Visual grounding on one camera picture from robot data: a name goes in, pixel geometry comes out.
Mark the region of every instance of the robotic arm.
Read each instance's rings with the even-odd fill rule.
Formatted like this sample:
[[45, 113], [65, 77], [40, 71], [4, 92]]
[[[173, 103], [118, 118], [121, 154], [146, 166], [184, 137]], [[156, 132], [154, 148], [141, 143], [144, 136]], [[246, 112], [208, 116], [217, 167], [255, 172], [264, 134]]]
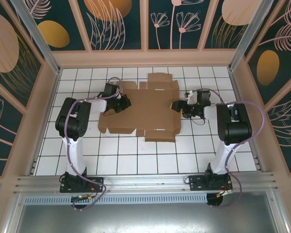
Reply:
[[[98, 97], [112, 96], [117, 92], [118, 88], [119, 86], [117, 85], [106, 83], [104, 91], [99, 93]], [[75, 101], [76, 99], [73, 98], [65, 99], [55, 123], [55, 128], [57, 131], [59, 131], [59, 135], [63, 138], [66, 150], [67, 140], [64, 133], [65, 120], [70, 107]], [[114, 109], [115, 113], [119, 113], [130, 106], [130, 100], [126, 95], [121, 94], [119, 94], [117, 97], [112, 97], [106, 100], [83, 101], [75, 105], [71, 115], [69, 116], [67, 124], [67, 136], [70, 141], [70, 159], [73, 167], [79, 174], [87, 177], [87, 170], [83, 158], [82, 140], [87, 130], [90, 114], [105, 113], [110, 109]], [[77, 176], [69, 163], [67, 164], [67, 169], [64, 175], [65, 177], [61, 180], [61, 192], [87, 192], [87, 181]]]

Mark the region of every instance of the dark green wallpaper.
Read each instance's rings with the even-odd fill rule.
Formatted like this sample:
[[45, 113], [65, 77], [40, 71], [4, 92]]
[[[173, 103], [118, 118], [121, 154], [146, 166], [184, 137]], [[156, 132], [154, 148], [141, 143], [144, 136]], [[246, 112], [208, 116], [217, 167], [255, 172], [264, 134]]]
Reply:
[[[235, 0], [219, 0], [205, 49], [235, 49], [238, 46], [259, 1], [241, 1], [243, 8], [237, 3]], [[223, 13], [224, 4], [228, 7]]]
[[78, 0], [92, 50], [140, 50], [139, 0]]
[[0, 176], [9, 157], [23, 115], [0, 95]]
[[265, 16], [265, 18], [264, 18], [264, 20], [263, 20], [261, 26], [259, 27], [257, 33], [255, 34], [255, 36], [254, 36], [254, 38], [252, 39], [250, 45], [248, 46], [247, 50], [245, 51], [245, 53], [244, 53], [245, 56], [248, 55], [249, 51], [251, 50], [253, 44], [254, 44], [255, 41], [256, 41], [256, 38], [258, 37], [258, 35], [259, 35], [260, 32], [262, 31], [264, 25], [266, 24], [268, 18], [269, 18], [270, 15], [272, 14], [272, 12], [273, 12], [274, 8], [276, 7], [278, 1], [279, 1], [279, 0], [274, 0], [274, 1], [273, 1], [273, 4], [272, 4], [272, 6], [271, 6], [271, 9], [269, 10], [269, 12], [267, 13], [267, 15]]
[[248, 63], [264, 103], [291, 79], [291, 0], [285, 2]]
[[268, 116], [291, 172], [291, 91], [268, 112]]
[[0, 84], [27, 105], [41, 64], [0, 4]]
[[174, 6], [171, 1], [149, 0], [149, 49], [171, 49], [170, 38], [173, 49], [196, 49], [209, 2], [193, 0], [191, 4], [185, 4], [183, 1], [181, 5]]

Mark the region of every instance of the enclosure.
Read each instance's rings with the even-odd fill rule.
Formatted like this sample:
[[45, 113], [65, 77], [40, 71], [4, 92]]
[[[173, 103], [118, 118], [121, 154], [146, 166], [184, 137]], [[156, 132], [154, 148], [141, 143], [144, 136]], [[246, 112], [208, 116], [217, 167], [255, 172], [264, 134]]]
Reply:
[[[165, 142], [102, 133], [94, 113], [83, 158], [107, 192], [73, 211], [59, 182], [64, 100], [96, 97], [112, 77], [142, 89], [152, 73], [172, 75], [180, 100], [209, 88], [263, 110], [246, 105], [253, 134], [264, 127], [229, 166], [241, 186], [232, 177], [222, 206], [237, 203], [210, 208], [217, 192], [186, 183], [218, 155], [217, 118], [181, 117]], [[0, 232], [72, 229], [291, 232], [291, 0], [0, 0]]]

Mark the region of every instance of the cardboard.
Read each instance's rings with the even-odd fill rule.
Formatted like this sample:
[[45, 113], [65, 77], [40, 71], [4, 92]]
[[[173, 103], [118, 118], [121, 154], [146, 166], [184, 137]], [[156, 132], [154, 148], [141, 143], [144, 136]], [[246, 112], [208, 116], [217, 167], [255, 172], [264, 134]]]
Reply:
[[154, 73], [148, 75], [147, 82], [122, 82], [123, 94], [131, 101], [124, 111], [104, 116], [100, 114], [98, 128], [105, 133], [132, 133], [144, 136], [149, 142], [175, 142], [180, 133], [180, 114], [171, 110], [172, 102], [179, 100], [179, 85], [172, 80], [171, 74]]

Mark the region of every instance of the purple cable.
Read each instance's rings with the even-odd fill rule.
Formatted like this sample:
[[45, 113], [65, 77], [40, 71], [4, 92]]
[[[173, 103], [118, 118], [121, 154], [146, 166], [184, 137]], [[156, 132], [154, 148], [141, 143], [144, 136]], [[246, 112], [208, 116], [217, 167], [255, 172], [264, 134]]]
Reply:
[[79, 99], [79, 100], [76, 100], [70, 107], [69, 111], [68, 111], [68, 114], [67, 114], [67, 117], [66, 117], [66, 120], [65, 120], [65, 126], [64, 126], [64, 134], [65, 134], [65, 138], [67, 140], [67, 158], [68, 158], [68, 162], [72, 168], [72, 170], [78, 175], [80, 176], [83, 180], [87, 181], [87, 182], [90, 182], [90, 183], [93, 183], [93, 184], [97, 184], [97, 185], [100, 185], [100, 186], [103, 186], [104, 187], [104, 190], [102, 191], [102, 193], [100, 194], [100, 196], [98, 198], [96, 198], [96, 200], [93, 201], [92, 204], [90, 205], [87, 205], [85, 206], [84, 208], [82, 209], [77, 209], [75, 207], [75, 203], [77, 200], [75, 200], [73, 203], [72, 203], [72, 206], [74, 208], [74, 210], [79, 210], [79, 211], [82, 211], [82, 210], [86, 210], [90, 207], [92, 207], [97, 201], [99, 201], [99, 199], [105, 194], [106, 190], [107, 190], [107, 187], [106, 185], [104, 185], [103, 183], [99, 183], [99, 182], [95, 182], [95, 181], [92, 181], [84, 176], [82, 176], [81, 174], [78, 173], [78, 171], [74, 168], [73, 166], [73, 163], [71, 162], [71, 158], [70, 158], [70, 152], [69, 152], [69, 149], [70, 149], [70, 140], [68, 138], [68, 135], [67, 135], [67, 125], [68, 125], [68, 121], [69, 121], [69, 117], [70, 117], [70, 114], [74, 108], [74, 106], [78, 103], [78, 102], [81, 102], [81, 101], [87, 101], [87, 100], [106, 100], [106, 99], [109, 99], [109, 98], [112, 98], [112, 97], [115, 97], [117, 96], [118, 94], [120, 94], [121, 90], [122, 90], [122, 81], [118, 78], [118, 77], [112, 77], [108, 80], [108, 83], [110, 82], [110, 80], [112, 79], [116, 79], [116, 80], [119, 80], [120, 81], [120, 88], [119, 90], [114, 94], [114, 95], [111, 95], [111, 96], [108, 96], [108, 97], [92, 97], [92, 98], [86, 98], [86, 99]]
[[246, 143], [246, 142], [248, 142], [248, 141], [254, 139], [255, 137], [257, 137], [257, 136], [260, 134], [260, 132], [262, 131], [262, 129], [263, 129], [263, 127], [264, 127], [264, 123], [265, 123], [265, 115], [264, 115], [264, 112], [263, 112], [263, 110], [261, 109], [260, 106], [258, 106], [257, 104], [255, 104], [255, 103], [253, 103], [253, 102], [245, 101], [245, 100], [242, 100], [242, 101], [234, 101], [234, 102], [227, 103], [227, 104], [229, 105], [229, 104], [235, 104], [235, 103], [250, 104], [250, 105], [255, 106], [255, 107], [259, 110], [259, 112], [261, 113], [261, 116], [262, 116], [262, 122], [261, 122], [260, 129], [259, 129], [259, 130], [258, 130], [258, 131], [253, 135], [253, 136], [251, 136], [250, 138], [248, 138], [248, 139], [246, 139], [246, 140], [244, 140], [244, 141], [242, 141], [242, 142], [236, 144], [235, 146], [233, 146], [232, 150], [228, 153], [227, 158], [226, 158], [226, 160], [225, 160], [225, 168], [226, 168], [226, 171], [228, 172], [228, 174], [229, 174], [230, 176], [234, 177], [234, 179], [235, 179], [235, 180], [238, 182], [238, 184], [239, 184], [239, 196], [238, 196], [237, 200], [236, 200], [233, 204], [226, 205], [226, 206], [214, 206], [215, 208], [226, 208], [226, 207], [231, 207], [231, 206], [237, 204], [237, 203], [239, 202], [239, 200], [241, 199], [241, 197], [242, 197], [242, 193], [243, 193], [243, 187], [242, 187], [242, 184], [241, 184], [240, 180], [239, 180], [239, 179], [238, 179], [234, 174], [232, 174], [232, 172], [230, 172], [230, 171], [228, 170], [227, 163], [228, 163], [229, 158], [230, 158], [231, 155], [232, 155], [232, 152], [233, 152], [237, 147], [239, 147], [240, 145], [242, 145], [242, 144], [244, 144], [244, 143]]

